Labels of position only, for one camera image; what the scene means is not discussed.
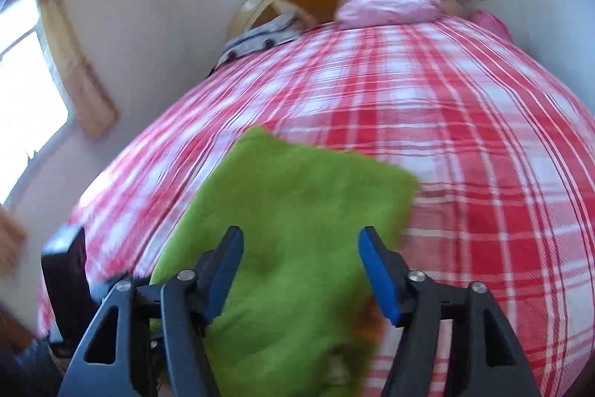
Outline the person's left hand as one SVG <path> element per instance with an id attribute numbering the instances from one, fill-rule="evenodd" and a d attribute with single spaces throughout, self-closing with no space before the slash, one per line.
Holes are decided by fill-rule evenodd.
<path id="1" fill-rule="evenodd" d="M 35 339 L 34 333 L 5 308 L 0 310 L 0 333 L 2 345 L 7 345 L 15 353 L 28 348 Z"/>

